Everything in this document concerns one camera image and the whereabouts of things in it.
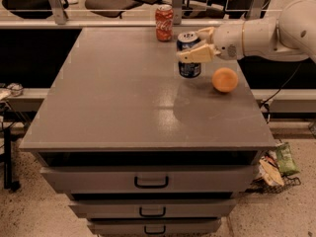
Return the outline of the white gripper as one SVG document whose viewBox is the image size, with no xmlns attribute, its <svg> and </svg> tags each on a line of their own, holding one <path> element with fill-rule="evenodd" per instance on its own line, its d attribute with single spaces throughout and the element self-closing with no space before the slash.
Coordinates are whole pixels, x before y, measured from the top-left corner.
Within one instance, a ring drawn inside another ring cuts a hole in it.
<svg viewBox="0 0 316 237">
<path fill-rule="evenodd" d="M 207 27 L 197 31 L 201 40 L 207 43 L 195 48 L 177 52 L 177 58 L 182 63 L 206 63 L 215 55 L 225 60 L 239 60 L 243 52 L 243 22 L 223 24 L 218 28 Z"/>
</svg>

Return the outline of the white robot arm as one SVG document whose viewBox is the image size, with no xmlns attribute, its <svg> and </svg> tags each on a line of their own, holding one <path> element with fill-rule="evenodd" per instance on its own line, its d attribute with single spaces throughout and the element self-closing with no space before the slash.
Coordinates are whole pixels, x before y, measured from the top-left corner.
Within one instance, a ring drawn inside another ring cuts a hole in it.
<svg viewBox="0 0 316 237">
<path fill-rule="evenodd" d="M 260 56 L 272 61 L 316 62 L 316 1 L 294 0 L 276 17 L 225 23 L 196 31 L 200 41 L 178 51 L 184 63 L 207 63 L 215 56 L 237 60 Z"/>
</svg>

